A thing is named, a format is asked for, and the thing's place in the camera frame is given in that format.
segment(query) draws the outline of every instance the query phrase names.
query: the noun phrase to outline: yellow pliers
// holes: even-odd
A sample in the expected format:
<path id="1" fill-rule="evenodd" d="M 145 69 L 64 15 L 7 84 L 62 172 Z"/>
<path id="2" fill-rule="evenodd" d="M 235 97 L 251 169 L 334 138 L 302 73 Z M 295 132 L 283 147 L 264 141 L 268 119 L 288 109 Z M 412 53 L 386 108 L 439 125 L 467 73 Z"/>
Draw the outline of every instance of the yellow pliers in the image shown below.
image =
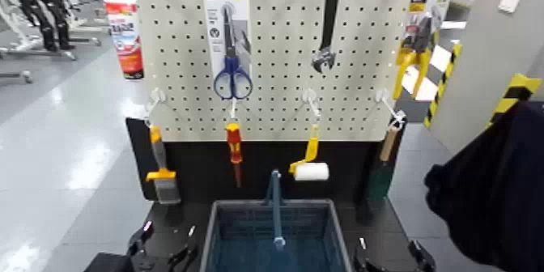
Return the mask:
<path id="1" fill-rule="evenodd" d="M 429 43 L 431 40 L 436 42 L 436 36 L 438 32 L 433 36 L 431 34 L 431 17 L 424 17 L 419 23 L 419 31 L 415 35 L 415 39 L 408 37 L 404 41 L 409 43 L 405 45 L 403 43 L 398 56 L 397 65 L 400 66 L 397 73 L 397 81 L 395 83 L 395 90 L 393 92 L 393 98 L 396 100 L 402 93 L 402 79 L 406 73 L 406 69 L 410 65 L 419 65 L 418 78 L 415 81 L 414 90 L 412 91 L 412 98 L 418 95 L 419 87 L 423 78 L 427 75 L 427 69 L 429 62 L 431 61 L 432 51 L 429 49 Z"/>

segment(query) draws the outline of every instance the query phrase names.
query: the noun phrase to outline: white roller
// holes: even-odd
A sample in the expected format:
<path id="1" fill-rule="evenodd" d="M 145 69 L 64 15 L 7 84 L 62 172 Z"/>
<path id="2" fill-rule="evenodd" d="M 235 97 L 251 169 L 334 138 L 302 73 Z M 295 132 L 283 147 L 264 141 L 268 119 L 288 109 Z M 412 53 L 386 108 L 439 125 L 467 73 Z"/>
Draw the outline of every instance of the white roller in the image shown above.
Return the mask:
<path id="1" fill-rule="evenodd" d="M 306 163 L 296 167 L 296 181 L 326 181 L 329 179 L 329 165 L 326 163 Z"/>

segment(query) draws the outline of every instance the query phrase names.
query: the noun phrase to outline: paint roller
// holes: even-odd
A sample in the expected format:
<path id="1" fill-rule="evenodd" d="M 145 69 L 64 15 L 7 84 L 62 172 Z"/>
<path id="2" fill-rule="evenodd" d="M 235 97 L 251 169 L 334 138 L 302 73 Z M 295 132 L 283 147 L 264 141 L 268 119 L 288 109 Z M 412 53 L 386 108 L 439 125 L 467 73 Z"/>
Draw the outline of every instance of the paint roller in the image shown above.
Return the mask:
<path id="1" fill-rule="evenodd" d="M 326 163 L 310 163 L 317 157 L 319 147 L 319 126 L 312 125 L 306 156 L 291 164 L 289 172 L 296 181 L 326 181 L 329 179 L 329 166 Z"/>

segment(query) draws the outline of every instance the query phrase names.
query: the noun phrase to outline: blue scissors handle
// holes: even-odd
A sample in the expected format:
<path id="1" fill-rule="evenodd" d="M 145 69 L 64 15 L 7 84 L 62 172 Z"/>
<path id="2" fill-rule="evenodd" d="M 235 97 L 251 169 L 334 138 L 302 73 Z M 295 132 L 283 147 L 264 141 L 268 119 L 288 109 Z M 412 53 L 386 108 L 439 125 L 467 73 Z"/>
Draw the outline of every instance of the blue scissors handle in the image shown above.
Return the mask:
<path id="1" fill-rule="evenodd" d="M 230 89 L 228 91 L 223 91 L 221 87 L 225 87 L 219 84 L 219 81 L 224 81 L 228 79 L 228 86 Z M 236 81 L 243 79 L 247 83 L 249 89 L 244 96 L 239 96 L 238 91 L 236 90 Z M 247 98 L 253 91 L 253 82 L 249 75 L 240 67 L 240 60 L 238 57 L 225 57 L 225 68 L 217 74 L 214 80 L 214 90 L 215 93 L 222 99 L 230 100 L 232 98 L 237 98 L 239 100 Z"/>

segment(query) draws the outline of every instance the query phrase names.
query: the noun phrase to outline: dark cloth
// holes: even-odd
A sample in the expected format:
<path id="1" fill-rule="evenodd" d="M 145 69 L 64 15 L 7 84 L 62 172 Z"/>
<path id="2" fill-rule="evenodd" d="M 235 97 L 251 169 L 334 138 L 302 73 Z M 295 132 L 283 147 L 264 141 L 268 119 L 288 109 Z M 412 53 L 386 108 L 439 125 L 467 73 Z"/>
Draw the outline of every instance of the dark cloth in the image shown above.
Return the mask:
<path id="1" fill-rule="evenodd" d="M 520 102 L 425 178 L 427 204 L 472 260 L 544 271 L 544 109 Z"/>

